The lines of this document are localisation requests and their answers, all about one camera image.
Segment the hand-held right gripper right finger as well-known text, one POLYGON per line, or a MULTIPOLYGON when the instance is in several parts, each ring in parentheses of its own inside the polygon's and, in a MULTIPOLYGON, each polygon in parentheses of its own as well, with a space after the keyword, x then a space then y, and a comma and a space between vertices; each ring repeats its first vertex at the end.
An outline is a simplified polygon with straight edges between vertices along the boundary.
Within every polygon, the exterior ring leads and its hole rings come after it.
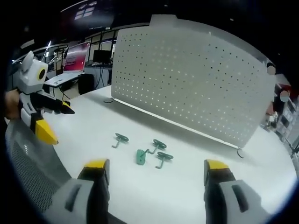
POLYGON ((261 197, 221 161, 204 160, 204 187, 207 224, 264 224, 270 219, 261 197))

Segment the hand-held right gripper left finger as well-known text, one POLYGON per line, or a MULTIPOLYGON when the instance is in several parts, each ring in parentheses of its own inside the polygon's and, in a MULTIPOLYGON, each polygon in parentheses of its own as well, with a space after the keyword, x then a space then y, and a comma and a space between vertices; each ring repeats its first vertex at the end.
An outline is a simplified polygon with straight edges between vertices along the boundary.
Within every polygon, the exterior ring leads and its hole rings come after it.
POLYGON ((52 205, 43 213, 49 224, 107 224, 110 160, 84 165, 78 178, 69 179, 52 196, 52 205))

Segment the person's left hand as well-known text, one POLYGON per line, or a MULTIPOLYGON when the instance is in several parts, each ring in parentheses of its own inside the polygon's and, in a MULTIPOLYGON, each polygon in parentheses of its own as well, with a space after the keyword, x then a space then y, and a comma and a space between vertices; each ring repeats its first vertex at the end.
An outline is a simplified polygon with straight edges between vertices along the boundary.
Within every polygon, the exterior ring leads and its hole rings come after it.
POLYGON ((4 117, 7 119, 19 119, 19 100, 20 95, 17 89, 5 93, 5 112, 4 117))

